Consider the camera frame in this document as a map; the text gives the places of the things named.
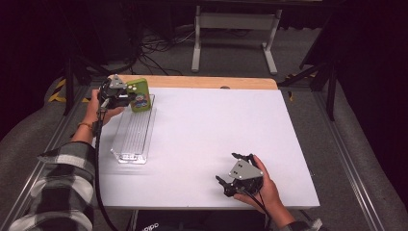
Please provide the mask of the yellow black floor tape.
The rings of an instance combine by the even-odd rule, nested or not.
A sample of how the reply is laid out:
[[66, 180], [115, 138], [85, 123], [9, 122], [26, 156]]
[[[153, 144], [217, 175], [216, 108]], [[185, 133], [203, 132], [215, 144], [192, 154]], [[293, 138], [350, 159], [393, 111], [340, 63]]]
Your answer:
[[51, 96], [48, 98], [49, 102], [66, 102], [67, 98], [65, 96], [62, 95], [62, 90], [63, 87], [66, 85], [66, 80], [64, 78], [62, 78], [58, 84], [56, 85], [56, 87], [54, 88], [54, 90], [51, 93]]

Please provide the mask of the black tripod stand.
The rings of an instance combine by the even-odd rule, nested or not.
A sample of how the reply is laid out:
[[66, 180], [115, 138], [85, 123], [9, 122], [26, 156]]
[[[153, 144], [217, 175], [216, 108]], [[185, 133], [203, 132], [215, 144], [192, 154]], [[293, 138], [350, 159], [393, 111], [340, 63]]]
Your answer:
[[88, 70], [91, 67], [99, 76], [109, 76], [111, 72], [85, 57], [71, 55], [65, 60], [64, 77], [65, 77], [65, 110], [67, 116], [74, 106], [74, 79], [82, 86], [88, 86], [91, 82], [91, 74]]
[[291, 75], [283, 82], [277, 84], [279, 88], [289, 87], [291, 84], [315, 74], [315, 77], [309, 84], [309, 88], [311, 91], [321, 91], [325, 85], [328, 85], [325, 110], [332, 121], [334, 121], [334, 101], [337, 81], [335, 52], [330, 49], [333, 45], [333, 33], [331, 32], [333, 26], [334, 22], [332, 19], [328, 19], [324, 23], [316, 40], [299, 66], [300, 69], [302, 69], [304, 65], [308, 65], [309, 68], [295, 75]]

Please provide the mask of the clear plastic tray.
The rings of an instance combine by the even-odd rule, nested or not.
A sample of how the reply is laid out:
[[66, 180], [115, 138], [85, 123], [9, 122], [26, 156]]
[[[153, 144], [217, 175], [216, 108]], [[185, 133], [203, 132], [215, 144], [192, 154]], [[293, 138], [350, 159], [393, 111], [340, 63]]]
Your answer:
[[144, 165], [147, 162], [156, 108], [134, 113], [131, 107], [123, 112], [111, 152], [121, 164]]

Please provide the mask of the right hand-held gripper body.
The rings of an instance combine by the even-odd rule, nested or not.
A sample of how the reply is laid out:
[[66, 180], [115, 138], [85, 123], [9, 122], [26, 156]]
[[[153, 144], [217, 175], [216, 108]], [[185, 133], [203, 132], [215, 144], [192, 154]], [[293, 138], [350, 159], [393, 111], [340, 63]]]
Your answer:
[[233, 178], [233, 181], [229, 183], [229, 189], [224, 190], [226, 196], [233, 196], [236, 193], [255, 195], [263, 187], [264, 174], [255, 161], [237, 160], [229, 176]]

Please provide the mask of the person's right hand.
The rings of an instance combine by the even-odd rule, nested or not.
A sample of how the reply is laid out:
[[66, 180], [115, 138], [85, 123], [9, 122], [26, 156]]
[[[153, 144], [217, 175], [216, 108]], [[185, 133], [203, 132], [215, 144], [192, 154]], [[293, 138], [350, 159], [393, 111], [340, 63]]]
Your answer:
[[254, 156], [254, 161], [264, 174], [263, 187], [260, 189], [259, 193], [255, 195], [255, 198], [264, 205], [267, 212], [272, 209], [277, 209], [278, 207], [285, 207], [279, 197], [277, 187], [270, 179], [268, 171], [262, 161], [257, 156]]

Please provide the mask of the white table leg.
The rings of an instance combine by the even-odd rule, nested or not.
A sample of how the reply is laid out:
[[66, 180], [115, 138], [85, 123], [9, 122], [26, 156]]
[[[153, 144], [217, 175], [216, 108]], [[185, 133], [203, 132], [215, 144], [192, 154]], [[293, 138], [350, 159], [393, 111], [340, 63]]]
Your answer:
[[138, 222], [138, 214], [139, 211], [135, 210], [133, 214], [131, 215], [130, 221], [129, 221], [129, 229], [128, 231], [136, 231], [137, 228], [137, 222]]

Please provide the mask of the metal floor rail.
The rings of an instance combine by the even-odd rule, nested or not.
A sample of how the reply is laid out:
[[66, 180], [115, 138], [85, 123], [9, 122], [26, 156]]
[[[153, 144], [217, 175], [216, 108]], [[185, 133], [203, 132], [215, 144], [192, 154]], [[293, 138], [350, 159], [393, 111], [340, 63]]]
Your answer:
[[339, 159], [344, 168], [344, 172], [354, 192], [354, 195], [359, 203], [359, 206], [364, 214], [370, 231], [385, 231], [382, 221], [377, 214], [365, 184], [354, 165], [349, 152], [345, 146], [344, 140], [340, 134], [336, 123], [330, 119], [326, 112], [326, 104], [320, 92], [314, 92], [313, 96], [322, 114], [325, 125], [327, 126], [338, 149]]
[[26, 210], [30, 190], [43, 170], [37, 155], [68, 141], [86, 108], [82, 99], [88, 95], [88, 86], [77, 87], [66, 115], [64, 103], [46, 103], [0, 142], [0, 231], [8, 231]]

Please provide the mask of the white metal stand frame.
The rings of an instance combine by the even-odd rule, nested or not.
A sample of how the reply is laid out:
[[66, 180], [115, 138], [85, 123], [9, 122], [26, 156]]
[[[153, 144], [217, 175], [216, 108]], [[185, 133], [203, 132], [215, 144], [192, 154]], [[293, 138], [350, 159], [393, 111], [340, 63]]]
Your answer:
[[273, 14], [204, 13], [201, 11], [201, 7], [197, 6], [195, 8], [194, 48], [191, 60], [191, 71], [199, 71], [201, 53], [200, 34], [202, 29], [238, 29], [269, 31], [268, 40], [262, 44], [262, 48], [269, 73], [276, 75], [277, 67], [272, 56], [271, 46], [278, 30], [281, 15], [281, 10], [277, 10]]

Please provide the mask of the black box with white print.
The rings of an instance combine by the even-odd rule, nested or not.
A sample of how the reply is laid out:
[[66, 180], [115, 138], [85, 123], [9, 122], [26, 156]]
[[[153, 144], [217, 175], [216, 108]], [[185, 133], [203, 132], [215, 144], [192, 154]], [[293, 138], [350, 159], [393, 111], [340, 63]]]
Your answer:
[[264, 231], [257, 211], [139, 211], [135, 231]]

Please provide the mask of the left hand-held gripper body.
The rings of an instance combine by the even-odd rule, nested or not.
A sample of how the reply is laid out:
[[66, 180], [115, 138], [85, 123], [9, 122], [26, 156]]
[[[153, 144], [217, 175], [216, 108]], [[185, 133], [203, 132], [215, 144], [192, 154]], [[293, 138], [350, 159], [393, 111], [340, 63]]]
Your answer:
[[117, 74], [111, 75], [105, 80], [98, 93], [99, 105], [103, 109], [115, 109], [127, 107], [122, 105], [121, 97], [127, 94], [126, 83]]

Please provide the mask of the green printed box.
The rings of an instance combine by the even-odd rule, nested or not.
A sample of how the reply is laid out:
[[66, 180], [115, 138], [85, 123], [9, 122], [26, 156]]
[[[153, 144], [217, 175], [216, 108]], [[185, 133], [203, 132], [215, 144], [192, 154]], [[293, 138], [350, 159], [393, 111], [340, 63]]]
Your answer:
[[151, 100], [147, 80], [139, 78], [127, 82], [127, 94], [135, 93], [136, 99], [130, 103], [134, 113], [148, 111], [151, 108]]

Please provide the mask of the person's left hand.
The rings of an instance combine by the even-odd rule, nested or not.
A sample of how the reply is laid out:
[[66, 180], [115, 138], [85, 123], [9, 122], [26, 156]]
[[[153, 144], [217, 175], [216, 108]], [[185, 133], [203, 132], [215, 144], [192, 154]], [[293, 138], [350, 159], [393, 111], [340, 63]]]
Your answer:
[[[87, 128], [88, 130], [92, 129], [92, 124], [98, 119], [98, 110], [99, 110], [99, 100], [98, 100], [99, 90], [93, 90], [91, 92], [91, 100], [88, 103], [87, 111], [85, 117], [78, 124], [79, 128]], [[105, 113], [103, 118], [103, 124], [107, 124], [112, 117], [121, 114], [124, 111], [123, 107], [118, 107], [115, 109], [110, 109]]]

